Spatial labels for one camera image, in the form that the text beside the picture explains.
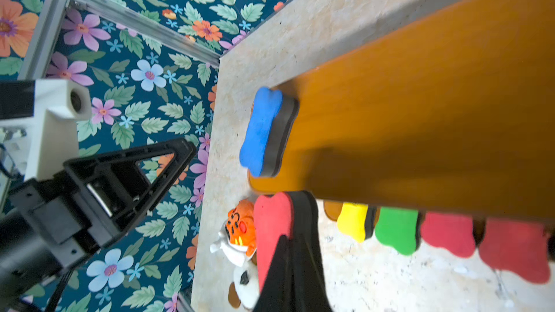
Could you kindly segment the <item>red eraser top shelf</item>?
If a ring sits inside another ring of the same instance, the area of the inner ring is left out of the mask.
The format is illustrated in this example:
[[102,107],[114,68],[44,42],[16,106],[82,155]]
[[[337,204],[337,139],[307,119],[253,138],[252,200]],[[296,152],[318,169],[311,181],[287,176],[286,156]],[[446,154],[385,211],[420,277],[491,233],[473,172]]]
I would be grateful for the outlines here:
[[308,227],[308,239],[321,277],[324,276],[318,231],[319,210],[315,197],[308,191],[279,192],[261,195],[254,204],[257,237],[257,269],[260,290],[270,271],[281,236],[291,238],[295,224]]

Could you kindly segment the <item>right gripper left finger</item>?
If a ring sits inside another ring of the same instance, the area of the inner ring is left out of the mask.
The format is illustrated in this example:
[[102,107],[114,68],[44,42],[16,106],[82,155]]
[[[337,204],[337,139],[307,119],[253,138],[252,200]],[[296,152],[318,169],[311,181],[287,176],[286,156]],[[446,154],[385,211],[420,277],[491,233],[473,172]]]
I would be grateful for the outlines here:
[[294,242],[282,235],[277,242],[254,312],[299,311],[296,304],[296,259]]

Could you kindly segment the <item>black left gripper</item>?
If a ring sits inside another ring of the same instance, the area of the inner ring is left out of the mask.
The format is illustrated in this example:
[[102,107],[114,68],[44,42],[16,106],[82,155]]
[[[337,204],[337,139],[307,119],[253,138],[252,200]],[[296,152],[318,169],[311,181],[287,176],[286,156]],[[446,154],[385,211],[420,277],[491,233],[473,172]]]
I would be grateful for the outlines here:
[[[1,221],[1,298],[75,270],[134,230],[197,154],[184,138],[68,160],[73,182],[25,182]],[[170,155],[153,182],[140,164]]]

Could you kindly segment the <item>blue eraser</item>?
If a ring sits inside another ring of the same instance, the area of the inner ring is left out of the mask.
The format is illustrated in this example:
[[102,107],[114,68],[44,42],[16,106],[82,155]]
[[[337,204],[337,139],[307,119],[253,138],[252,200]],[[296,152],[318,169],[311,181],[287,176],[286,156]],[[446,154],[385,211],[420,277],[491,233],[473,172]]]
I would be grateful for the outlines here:
[[280,171],[299,101],[280,90],[258,89],[244,143],[241,166],[255,178],[272,178]]

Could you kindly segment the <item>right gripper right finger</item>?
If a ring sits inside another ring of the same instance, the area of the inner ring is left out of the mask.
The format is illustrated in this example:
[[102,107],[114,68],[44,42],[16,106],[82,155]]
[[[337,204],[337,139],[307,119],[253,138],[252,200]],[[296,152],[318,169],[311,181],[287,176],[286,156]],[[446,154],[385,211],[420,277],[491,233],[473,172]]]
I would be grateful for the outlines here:
[[318,240],[294,239],[294,308],[295,311],[332,311]]

